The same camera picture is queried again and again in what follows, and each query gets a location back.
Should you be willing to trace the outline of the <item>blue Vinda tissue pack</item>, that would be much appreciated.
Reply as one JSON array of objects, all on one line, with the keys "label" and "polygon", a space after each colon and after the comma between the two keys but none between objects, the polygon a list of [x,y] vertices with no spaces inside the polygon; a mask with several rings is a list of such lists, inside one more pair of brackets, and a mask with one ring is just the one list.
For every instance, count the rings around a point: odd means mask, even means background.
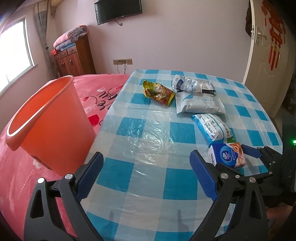
[{"label": "blue Vinda tissue pack", "polygon": [[214,166],[224,164],[234,169],[240,169],[246,165],[242,147],[238,142],[211,145],[208,150],[208,158]]}]

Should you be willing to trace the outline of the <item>silver white foil pouch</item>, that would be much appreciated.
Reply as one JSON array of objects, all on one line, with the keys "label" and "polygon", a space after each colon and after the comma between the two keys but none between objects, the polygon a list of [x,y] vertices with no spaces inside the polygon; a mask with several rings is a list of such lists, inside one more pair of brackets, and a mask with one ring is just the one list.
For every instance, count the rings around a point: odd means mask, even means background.
[{"label": "silver white foil pouch", "polygon": [[219,97],[204,93],[178,92],[175,95],[176,113],[225,114],[226,110]]}]

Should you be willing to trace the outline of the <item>yellow red snack wrapper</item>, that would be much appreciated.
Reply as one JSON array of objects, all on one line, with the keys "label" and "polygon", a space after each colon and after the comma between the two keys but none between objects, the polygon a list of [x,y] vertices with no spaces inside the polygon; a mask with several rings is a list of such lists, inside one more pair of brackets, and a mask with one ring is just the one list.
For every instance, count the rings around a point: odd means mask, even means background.
[{"label": "yellow red snack wrapper", "polygon": [[142,83],[142,86],[145,97],[150,98],[165,106],[170,106],[172,100],[175,97],[175,92],[159,83],[145,80]]}]

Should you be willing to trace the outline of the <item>black white carton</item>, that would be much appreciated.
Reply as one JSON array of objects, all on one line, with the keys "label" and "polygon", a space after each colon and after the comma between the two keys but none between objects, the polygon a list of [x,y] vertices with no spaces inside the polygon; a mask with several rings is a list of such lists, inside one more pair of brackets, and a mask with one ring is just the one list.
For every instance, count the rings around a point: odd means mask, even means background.
[{"label": "black white carton", "polygon": [[202,88],[201,93],[210,94],[210,95],[215,96],[216,95],[216,90],[215,89],[204,89],[204,88]]}]

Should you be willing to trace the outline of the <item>cream bedroom door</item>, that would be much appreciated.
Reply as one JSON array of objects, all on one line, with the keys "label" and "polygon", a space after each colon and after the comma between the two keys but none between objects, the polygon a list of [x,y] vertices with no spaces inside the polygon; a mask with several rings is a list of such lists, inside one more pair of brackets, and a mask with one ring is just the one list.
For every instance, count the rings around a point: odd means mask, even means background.
[{"label": "cream bedroom door", "polygon": [[[285,22],[285,44],[280,49],[278,67],[271,71],[268,63],[271,39],[269,26],[264,25],[261,4],[262,1],[249,2],[252,14],[251,44],[243,84],[252,92],[267,114],[274,118],[284,100],[294,72],[295,39],[283,16],[280,15]],[[263,45],[255,45],[256,26],[259,26],[267,36],[267,41],[263,41]]]}]

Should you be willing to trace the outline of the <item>orange plastic trash bucket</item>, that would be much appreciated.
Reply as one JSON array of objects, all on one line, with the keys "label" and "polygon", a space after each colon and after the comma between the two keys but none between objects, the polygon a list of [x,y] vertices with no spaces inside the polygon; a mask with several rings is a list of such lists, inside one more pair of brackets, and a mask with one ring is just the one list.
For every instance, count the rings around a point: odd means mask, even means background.
[{"label": "orange plastic trash bucket", "polygon": [[9,123],[6,144],[64,175],[84,163],[95,137],[74,77],[68,75],[47,83],[20,107]]}]

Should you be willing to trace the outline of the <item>bright bedroom window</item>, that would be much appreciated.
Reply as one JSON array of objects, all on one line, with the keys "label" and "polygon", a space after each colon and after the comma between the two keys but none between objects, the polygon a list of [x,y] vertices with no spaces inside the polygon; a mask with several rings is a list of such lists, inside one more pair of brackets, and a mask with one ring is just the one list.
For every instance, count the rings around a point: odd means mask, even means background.
[{"label": "bright bedroom window", "polygon": [[1,94],[35,66],[27,18],[23,16],[9,23],[1,33]]}]

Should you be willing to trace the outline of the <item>pink floral bedspread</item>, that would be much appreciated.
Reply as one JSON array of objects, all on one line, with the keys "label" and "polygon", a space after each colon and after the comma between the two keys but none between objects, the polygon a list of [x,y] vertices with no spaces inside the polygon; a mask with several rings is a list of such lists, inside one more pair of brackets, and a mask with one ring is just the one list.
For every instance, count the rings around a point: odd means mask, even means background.
[{"label": "pink floral bedspread", "polygon": [[38,178],[75,172],[88,155],[126,74],[64,76],[51,80],[16,112],[1,133],[1,215],[23,238]]}]

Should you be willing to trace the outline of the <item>blue white checkered tablecloth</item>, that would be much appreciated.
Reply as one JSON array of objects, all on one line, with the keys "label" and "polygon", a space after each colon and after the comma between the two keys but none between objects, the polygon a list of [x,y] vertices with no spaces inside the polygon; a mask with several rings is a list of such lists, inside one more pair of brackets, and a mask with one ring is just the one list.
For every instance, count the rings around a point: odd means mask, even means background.
[{"label": "blue white checkered tablecloth", "polygon": [[190,113],[177,113],[144,96],[145,80],[171,87],[177,71],[135,70],[79,76],[78,96],[90,117],[105,112],[89,151],[103,168],[81,204],[104,240],[188,240],[212,201],[190,163],[191,151],[208,157],[208,143]]}]

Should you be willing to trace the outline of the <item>red door decoration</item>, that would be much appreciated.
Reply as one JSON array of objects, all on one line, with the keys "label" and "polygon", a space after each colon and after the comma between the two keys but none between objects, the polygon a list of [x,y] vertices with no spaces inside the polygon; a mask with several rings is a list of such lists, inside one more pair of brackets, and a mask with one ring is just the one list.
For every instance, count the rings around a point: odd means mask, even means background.
[{"label": "red door decoration", "polygon": [[269,26],[271,44],[268,63],[270,64],[270,70],[273,71],[278,67],[280,49],[285,44],[285,23],[279,12],[269,1],[262,1],[261,10],[264,14],[264,25]]}]

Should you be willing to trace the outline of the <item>dark clothes behind door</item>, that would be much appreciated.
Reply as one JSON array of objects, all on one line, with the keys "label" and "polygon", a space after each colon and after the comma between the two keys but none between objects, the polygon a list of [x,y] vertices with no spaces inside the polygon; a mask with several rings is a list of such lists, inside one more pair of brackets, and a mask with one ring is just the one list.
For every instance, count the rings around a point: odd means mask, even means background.
[{"label": "dark clothes behind door", "polygon": [[246,13],[246,23],[245,23],[245,31],[249,37],[251,37],[251,30],[252,30],[252,14],[251,14],[251,7],[249,6]]}]

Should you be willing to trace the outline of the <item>folded pink grey blankets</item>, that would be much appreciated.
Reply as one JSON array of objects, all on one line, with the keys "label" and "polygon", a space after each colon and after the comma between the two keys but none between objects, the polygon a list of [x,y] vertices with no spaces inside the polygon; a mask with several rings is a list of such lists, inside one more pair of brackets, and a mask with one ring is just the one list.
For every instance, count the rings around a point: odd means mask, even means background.
[{"label": "folded pink grey blankets", "polygon": [[86,34],[87,34],[86,25],[79,25],[78,27],[75,27],[65,32],[63,35],[61,35],[55,40],[51,54],[53,56],[56,55],[62,48],[65,48],[67,45],[77,42],[77,40],[80,37],[83,37]]}]

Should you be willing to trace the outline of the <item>wall power outlet strip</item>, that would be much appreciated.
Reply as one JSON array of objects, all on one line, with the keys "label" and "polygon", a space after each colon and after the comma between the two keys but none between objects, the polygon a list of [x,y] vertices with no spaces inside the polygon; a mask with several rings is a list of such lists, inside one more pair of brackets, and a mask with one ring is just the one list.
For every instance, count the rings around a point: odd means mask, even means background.
[{"label": "wall power outlet strip", "polygon": [[114,59],[114,65],[132,65],[132,59]]}]

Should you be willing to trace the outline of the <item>black wall television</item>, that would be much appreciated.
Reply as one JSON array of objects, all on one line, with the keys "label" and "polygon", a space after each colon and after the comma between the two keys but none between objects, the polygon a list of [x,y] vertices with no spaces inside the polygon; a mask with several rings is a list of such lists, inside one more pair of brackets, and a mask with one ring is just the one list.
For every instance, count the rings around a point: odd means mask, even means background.
[{"label": "black wall television", "polygon": [[141,0],[100,0],[94,7],[98,25],[142,14]]}]

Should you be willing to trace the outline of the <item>wall air conditioner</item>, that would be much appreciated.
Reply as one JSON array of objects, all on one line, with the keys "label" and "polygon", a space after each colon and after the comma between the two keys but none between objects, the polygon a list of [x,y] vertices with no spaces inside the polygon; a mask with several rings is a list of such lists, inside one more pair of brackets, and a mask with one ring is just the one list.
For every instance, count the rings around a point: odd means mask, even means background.
[{"label": "wall air conditioner", "polygon": [[57,7],[63,0],[51,0],[51,6]]}]

